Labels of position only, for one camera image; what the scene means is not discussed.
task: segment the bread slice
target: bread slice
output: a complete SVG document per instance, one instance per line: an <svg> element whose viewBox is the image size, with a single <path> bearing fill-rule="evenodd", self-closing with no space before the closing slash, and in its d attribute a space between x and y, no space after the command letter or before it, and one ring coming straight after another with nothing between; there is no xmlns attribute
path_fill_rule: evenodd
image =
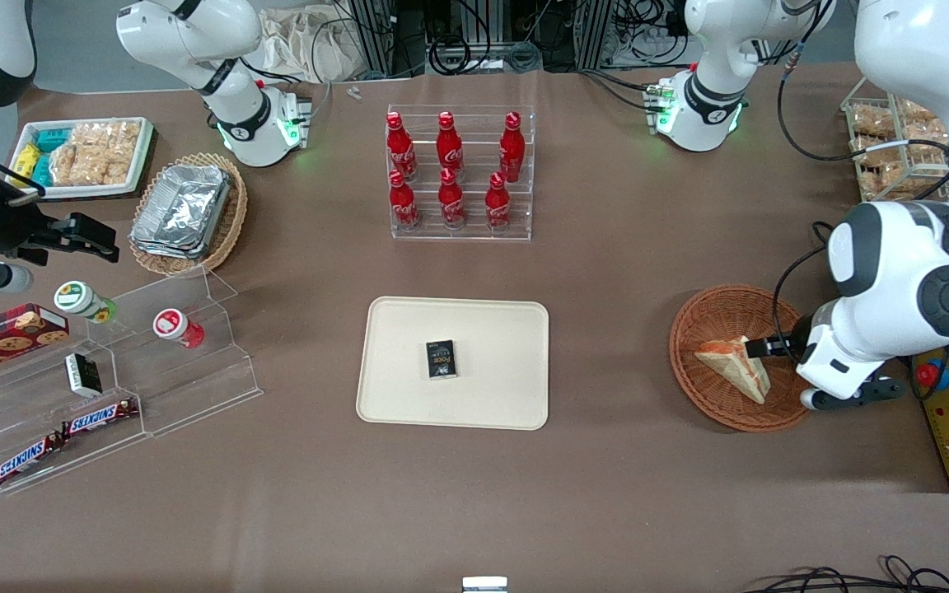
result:
<svg viewBox="0 0 949 593"><path fill-rule="evenodd" d="M742 335L737 340L713 340L705 342L694 356L704 362L708 368L719 372L750 400L762 404L771 390L771 379L760 359L746 356L746 342L749 338Z"/></svg>

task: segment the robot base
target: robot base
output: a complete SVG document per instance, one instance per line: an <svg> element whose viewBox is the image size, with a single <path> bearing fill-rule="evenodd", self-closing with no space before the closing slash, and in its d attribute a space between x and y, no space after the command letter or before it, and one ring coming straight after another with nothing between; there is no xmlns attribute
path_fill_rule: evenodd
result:
<svg viewBox="0 0 949 593"><path fill-rule="evenodd" d="M660 94L652 95L645 91L643 104L648 109L664 109L662 112L647 113L652 134L666 136L681 149L706 152L722 145L724 138L737 127L741 105L730 115L726 111L718 112L722 116L718 124L706 124L701 114L690 106L683 91L692 74L685 70L672 78L662 78L658 82Z"/></svg>
<svg viewBox="0 0 949 593"><path fill-rule="evenodd" d="M306 146L309 135L309 102L298 102L292 93L282 93L273 86L263 89L270 99L270 117L255 131L252 139L229 138L219 125L227 149L238 161L248 166L270 166L287 156L290 151Z"/></svg>

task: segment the acrylic display rack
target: acrylic display rack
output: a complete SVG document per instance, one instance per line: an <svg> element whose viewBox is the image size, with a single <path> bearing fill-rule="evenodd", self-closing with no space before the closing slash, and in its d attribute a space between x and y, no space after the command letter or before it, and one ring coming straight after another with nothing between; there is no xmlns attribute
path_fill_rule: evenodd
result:
<svg viewBox="0 0 949 593"><path fill-rule="evenodd" d="M399 228L389 200L384 199L390 219L390 231L399 240L532 240L534 232L534 161L537 117L530 105L391 105L388 111L402 115L405 128L412 136L417 158L417 179L409 182L422 218L414 231ZM464 210L467 225L460 230L445 227L442 207L437 201L441 184L441 168L437 162L437 114L452 112L456 131L464 143ZM522 115L522 135L526 140L522 174L515 184L507 184L511 193L511 225L504 233L490 233L486 225L485 193L489 176L500 170L500 137L504 132L504 116L509 111ZM390 155L384 150L387 173L393 169ZM390 184L384 183L386 192Z"/></svg>
<svg viewBox="0 0 949 593"><path fill-rule="evenodd" d="M0 463L60 429L61 422L135 397L140 416L76 435L0 487L18 492L80 468L120 448L206 418L260 395L251 357L236 345L222 301L235 290L203 266L117 296L109 323L69 318L67 342L24 354L0 368ZM152 320L168 307L203 326L203 344L187 349L156 337ZM64 357L81 353L97 363L103 394L94 399L68 388Z"/></svg>

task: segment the red button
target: red button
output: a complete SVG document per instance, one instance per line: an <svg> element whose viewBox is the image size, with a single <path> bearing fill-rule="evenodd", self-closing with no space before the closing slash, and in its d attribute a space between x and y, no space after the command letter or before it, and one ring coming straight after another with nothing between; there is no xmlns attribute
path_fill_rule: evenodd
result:
<svg viewBox="0 0 949 593"><path fill-rule="evenodd" d="M939 367L934 364L919 364L914 371L914 376L922 387L931 387L935 383L935 378L939 376Z"/></svg>

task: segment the small black box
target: small black box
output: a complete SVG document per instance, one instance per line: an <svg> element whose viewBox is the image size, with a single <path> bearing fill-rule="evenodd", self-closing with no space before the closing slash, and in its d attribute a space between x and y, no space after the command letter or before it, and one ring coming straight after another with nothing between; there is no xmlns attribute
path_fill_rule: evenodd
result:
<svg viewBox="0 0 949 593"><path fill-rule="evenodd" d="M101 375L97 372L97 363L82 354L71 353L64 358L64 367L68 369L68 386L72 393L84 398L101 395Z"/></svg>
<svg viewBox="0 0 949 593"><path fill-rule="evenodd" d="M456 376L456 353L452 350L452 340L427 342L427 367L432 379Z"/></svg>

